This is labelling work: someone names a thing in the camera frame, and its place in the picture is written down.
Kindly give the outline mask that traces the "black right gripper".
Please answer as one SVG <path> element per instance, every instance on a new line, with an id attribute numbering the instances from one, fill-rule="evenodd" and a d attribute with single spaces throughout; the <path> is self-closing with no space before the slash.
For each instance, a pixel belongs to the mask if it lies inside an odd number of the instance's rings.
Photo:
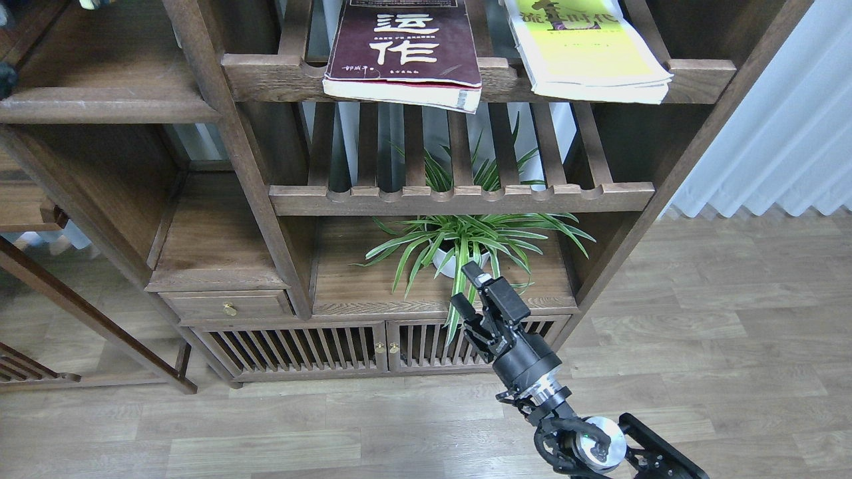
<path id="1" fill-rule="evenodd" d="M 541 336 L 524 331 L 523 319 L 529 317 L 530 309 L 505 277 L 494 279 L 474 261 L 461 267 L 461 272 L 475 286 L 482 313 L 462 293 L 451 297 L 451 305 L 463 316 L 466 339 L 478 357 L 493 362 L 494 373 L 507 389 L 497 398 L 531 397 L 529 389 L 548 384 L 562 361 Z"/>

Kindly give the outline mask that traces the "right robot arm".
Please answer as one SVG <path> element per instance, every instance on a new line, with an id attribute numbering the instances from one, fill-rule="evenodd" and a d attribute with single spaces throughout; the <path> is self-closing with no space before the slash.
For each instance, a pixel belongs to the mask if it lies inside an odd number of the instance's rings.
<path id="1" fill-rule="evenodd" d="M 554 471 L 572 478 L 604 478 L 627 462 L 638 478 L 706 477 L 630 413 L 618 421 L 577 415 L 567 403 L 571 391 L 556 379 L 562 362 L 541 336 L 524 330 L 530 310 L 514 288 L 473 262 L 461 271 L 483 304 L 478 313 L 465 294 L 451 298 L 465 319 L 465 336 L 505 385 L 498 401 L 516 407 L 535 427 L 536 451 Z"/>

